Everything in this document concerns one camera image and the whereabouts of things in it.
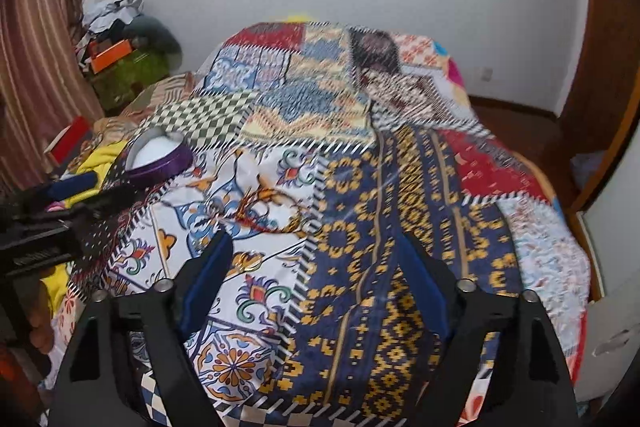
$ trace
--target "patchwork quilt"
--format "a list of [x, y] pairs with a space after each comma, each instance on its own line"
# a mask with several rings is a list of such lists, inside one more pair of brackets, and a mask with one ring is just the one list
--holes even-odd
[[[261, 23], [198, 73], [142, 122], [185, 132], [193, 166], [97, 225], [99, 266], [74, 273], [58, 321], [67, 341], [96, 286], [144, 291], [224, 228], [232, 267], [184, 347], [225, 424], [400, 427], [440, 353], [398, 266], [404, 229], [485, 291], [538, 292], [575, 377], [587, 257], [540, 171], [478, 121], [441, 45]], [[144, 340], [132, 345], [148, 365]], [[496, 346], [487, 335], [461, 423], [478, 415]], [[142, 388], [168, 425], [150, 367]]]

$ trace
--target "orange box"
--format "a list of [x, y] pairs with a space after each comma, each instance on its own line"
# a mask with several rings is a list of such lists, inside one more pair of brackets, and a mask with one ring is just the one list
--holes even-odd
[[95, 55], [95, 58], [91, 59], [91, 67], [94, 73], [98, 73], [104, 68], [111, 66], [116, 60], [126, 57], [132, 51], [133, 48], [129, 41], [116, 42], [111, 48], [104, 50], [101, 54]]

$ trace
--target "screw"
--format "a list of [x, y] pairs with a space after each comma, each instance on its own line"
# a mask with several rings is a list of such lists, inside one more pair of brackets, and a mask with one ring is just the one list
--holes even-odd
[[524, 292], [522, 292], [522, 297], [527, 301], [527, 302], [538, 302], [540, 300], [540, 297], [538, 297], [538, 294], [535, 293], [533, 290], [524, 290]]
[[476, 288], [478, 288], [476, 283], [473, 282], [471, 279], [460, 279], [456, 283], [456, 286], [461, 292], [464, 292], [464, 293], [472, 293], [476, 291]]
[[92, 300], [93, 302], [102, 302], [102, 301], [104, 301], [108, 296], [109, 296], [109, 293], [107, 292], [107, 290], [96, 290], [96, 291], [91, 295], [91, 300]]
[[154, 284], [154, 290], [163, 293], [168, 292], [174, 287], [174, 282], [171, 279], [161, 279]]

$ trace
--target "striped curtain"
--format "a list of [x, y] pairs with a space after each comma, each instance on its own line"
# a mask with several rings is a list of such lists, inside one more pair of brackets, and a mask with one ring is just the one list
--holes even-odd
[[104, 115], [74, 55], [81, 19], [82, 0], [0, 0], [0, 188], [44, 181], [47, 144]]

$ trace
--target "purple bowl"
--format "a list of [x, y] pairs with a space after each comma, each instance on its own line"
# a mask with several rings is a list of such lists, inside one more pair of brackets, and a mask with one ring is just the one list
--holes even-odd
[[[173, 141], [180, 142], [180, 145], [154, 162], [135, 169], [132, 168], [140, 150], [150, 140], [160, 136], [166, 136]], [[165, 132], [161, 127], [152, 127], [138, 136], [131, 145], [124, 165], [124, 176], [135, 187], [152, 187], [180, 174], [185, 169], [188, 169], [191, 163], [193, 163], [193, 153], [182, 134], [179, 132]]]

